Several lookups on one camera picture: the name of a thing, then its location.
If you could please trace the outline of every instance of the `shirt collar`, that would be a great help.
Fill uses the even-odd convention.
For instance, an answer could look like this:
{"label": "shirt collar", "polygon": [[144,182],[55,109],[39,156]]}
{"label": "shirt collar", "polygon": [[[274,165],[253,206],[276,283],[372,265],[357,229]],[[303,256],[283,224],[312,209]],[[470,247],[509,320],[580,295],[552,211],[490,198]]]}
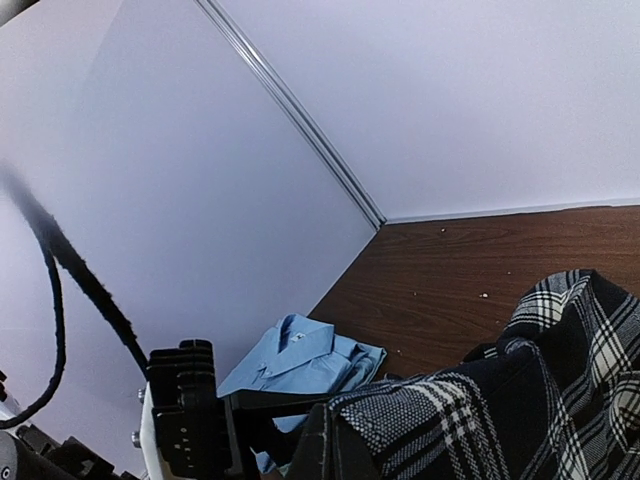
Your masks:
{"label": "shirt collar", "polygon": [[283,318],[274,333],[263,378],[281,375],[333,350],[333,325],[302,315]]}

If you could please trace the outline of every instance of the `white wall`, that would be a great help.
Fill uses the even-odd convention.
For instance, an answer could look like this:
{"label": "white wall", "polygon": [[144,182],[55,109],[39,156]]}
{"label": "white wall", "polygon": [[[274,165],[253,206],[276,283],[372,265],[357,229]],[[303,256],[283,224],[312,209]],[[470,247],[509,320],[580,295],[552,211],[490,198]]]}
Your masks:
{"label": "white wall", "polygon": [[[2,154],[145,350],[209,338],[222,377],[279,317],[309,311],[373,232],[195,4],[126,0],[113,19],[116,3],[109,18],[48,0],[0,30]],[[51,295],[27,228],[0,210],[0,368],[26,403],[51,374]],[[138,473],[142,378],[64,283],[68,367],[36,422]]]}
{"label": "white wall", "polygon": [[220,0],[390,219],[640,197],[640,5]]}

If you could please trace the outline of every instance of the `white plastic part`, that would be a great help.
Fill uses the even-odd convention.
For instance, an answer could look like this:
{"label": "white plastic part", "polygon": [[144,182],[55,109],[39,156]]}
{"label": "white plastic part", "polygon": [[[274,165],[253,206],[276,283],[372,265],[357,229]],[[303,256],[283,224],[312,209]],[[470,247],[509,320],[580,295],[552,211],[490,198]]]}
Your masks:
{"label": "white plastic part", "polygon": [[[20,407],[20,404],[13,397],[13,395],[11,395],[11,393],[9,393],[9,391],[6,390],[6,389],[5,389],[5,392],[7,393],[7,398],[6,398],[6,400],[4,402],[0,402],[0,420],[9,420],[10,418],[15,417],[16,415],[18,415],[22,411],[22,407]],[[17,427],[8,428],[6,431],[9,434],[11,434],[11,435],[13,435],[15,437],[16,436],[16,431],[22,425],[29,426],[29,425],[31,425],[31,422],[30,421],[26,421],[26,422],[18,425]]]}
{"label": "white plastic part", "polygon": [[176,477],[171,473],[169,465],[162,458],[162,454],[156,445],[156,429],[153,424],[153,398],[151,387],[147,384],[142,404],[142,420],[140,422],[140,446],[144,463],[147,467],[149,480],[188,480]]}

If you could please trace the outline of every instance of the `plaid jacket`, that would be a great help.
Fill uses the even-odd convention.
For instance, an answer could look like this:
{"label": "plaid jacket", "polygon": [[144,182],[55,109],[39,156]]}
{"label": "plaid jacket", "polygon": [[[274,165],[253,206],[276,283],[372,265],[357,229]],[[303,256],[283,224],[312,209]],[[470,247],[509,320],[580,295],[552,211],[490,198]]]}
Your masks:
{"label": "plaid jacket", "polygon": [[639,353],[637,298],[553,275],[458,367],[316,407],[287,478],[640,478]]}

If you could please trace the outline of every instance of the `metal screw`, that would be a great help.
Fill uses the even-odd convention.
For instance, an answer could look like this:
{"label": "metal screw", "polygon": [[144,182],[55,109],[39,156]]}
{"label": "metal screw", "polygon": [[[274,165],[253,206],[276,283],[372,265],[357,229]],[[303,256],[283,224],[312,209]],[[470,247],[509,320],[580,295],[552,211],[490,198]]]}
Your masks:
{"label": "metal screw", "polygon": [[131,434],[131,443],[133,443],[133,446],[136,448],[140,448],[141,444],[140,444],[140,432],[133,432]]}

